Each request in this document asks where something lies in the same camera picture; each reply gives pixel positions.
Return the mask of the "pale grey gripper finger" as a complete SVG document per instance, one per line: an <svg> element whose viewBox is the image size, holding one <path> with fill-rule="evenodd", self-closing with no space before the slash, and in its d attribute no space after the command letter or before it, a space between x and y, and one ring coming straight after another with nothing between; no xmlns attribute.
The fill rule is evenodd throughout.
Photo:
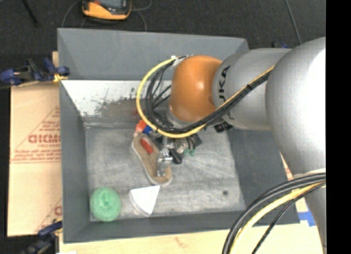
<svg viewBox="0 0 351 254"><path fill-rule="evenodd" d="M165 175L165 171L164 171L164 168L163 168L163 161L164 161L164 152L161 150L159 152L159 154L157 155L157 176L158 177L163 177Z"/></svg>
<svg viewBox="0 0 351 254"><path fill-rule="evenodd" d="M170 165L173 161L173 156L172 154L168 151L165 153L165 159L164 159L164 174L167 173L168 169L170 168Z"/></svg>

